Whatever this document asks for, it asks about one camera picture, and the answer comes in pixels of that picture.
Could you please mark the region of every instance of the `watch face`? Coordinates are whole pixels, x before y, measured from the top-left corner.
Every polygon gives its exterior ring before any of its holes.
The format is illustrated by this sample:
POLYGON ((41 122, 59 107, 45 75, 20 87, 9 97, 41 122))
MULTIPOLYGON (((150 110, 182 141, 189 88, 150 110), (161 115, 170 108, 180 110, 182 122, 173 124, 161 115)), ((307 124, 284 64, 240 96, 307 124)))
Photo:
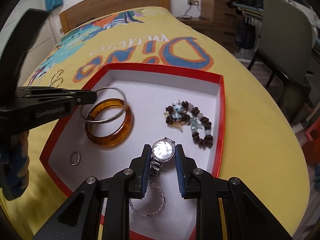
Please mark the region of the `watch face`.
POLYGON ((158 141, 152 147, 152 153, 154 157, 159 160, 166 160, 172 157, 174 154, 173 146, 167 141, 158 141))

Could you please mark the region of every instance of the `watch bezel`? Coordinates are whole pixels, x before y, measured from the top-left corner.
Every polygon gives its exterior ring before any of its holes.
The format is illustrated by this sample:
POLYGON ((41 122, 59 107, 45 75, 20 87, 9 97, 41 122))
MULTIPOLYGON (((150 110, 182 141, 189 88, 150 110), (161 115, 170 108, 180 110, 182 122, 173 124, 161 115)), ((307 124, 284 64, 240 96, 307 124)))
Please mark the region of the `watch bezel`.
POLYGON ((176 150, 175 145, 174 145, 171 141, 166 140, 166 139, 160 139, 160 140, 157 140, 157 141, 152 145, 152 148, 151 148, 151 156, 152 156, 155 160, 157 160, 157 161, 159 161, 159 162, 167 162, 168 160, 170 160, 170 159, 174 156, 175 150, 176 150), (167 142, 167 143, 170 143, 170 145, 172 146, 172 149, 173 149, 173 150, 172 150, 172 154, 171 154, 168 158, 166 158, 166 159, 159 159, 159 158, 157 158, 157 157, 153 154, 153 148, 154 148, 154 146, 155 146, 158 142, 161 142, 161 141, 165 141, 165 142, 167 142))

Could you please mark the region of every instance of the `wooden headboard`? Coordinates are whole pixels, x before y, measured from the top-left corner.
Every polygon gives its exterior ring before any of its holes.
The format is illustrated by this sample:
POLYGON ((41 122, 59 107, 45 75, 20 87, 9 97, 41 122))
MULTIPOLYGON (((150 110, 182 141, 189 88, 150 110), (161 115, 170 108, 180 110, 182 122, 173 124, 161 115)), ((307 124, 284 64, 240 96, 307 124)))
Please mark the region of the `wooden headboard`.
POLYGON ((170 10, 170 0, 84 0, 59 14, 62 29, 67 33, 92 18, 132 8, 160 6, 170 10))

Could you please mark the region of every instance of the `orange basket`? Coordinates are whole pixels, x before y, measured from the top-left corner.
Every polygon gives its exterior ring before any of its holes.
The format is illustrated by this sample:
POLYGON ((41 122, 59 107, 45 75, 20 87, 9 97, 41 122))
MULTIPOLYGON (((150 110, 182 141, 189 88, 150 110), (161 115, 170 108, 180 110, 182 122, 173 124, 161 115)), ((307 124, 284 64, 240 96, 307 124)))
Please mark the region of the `orange basket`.
POLYGON ((320 163, 320 117, 306 131, 308 142, 302 146, 306 162, 310 165, 320 163))

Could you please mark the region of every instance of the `wristwatch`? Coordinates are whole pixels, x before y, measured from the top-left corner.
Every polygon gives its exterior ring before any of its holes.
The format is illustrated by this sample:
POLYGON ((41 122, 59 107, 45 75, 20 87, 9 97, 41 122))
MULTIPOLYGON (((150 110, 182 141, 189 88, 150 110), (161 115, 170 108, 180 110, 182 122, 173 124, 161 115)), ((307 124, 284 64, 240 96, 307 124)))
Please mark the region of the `wristwatch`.
POLYGON ((164 162, 167 162, 175 153, 175 141, 170 140, 167 137, 164 137, 161 140, 156 141, 151 148, 151 165, 150 165, 150 174, 149 181, 152 181, 160 167, 164 162))

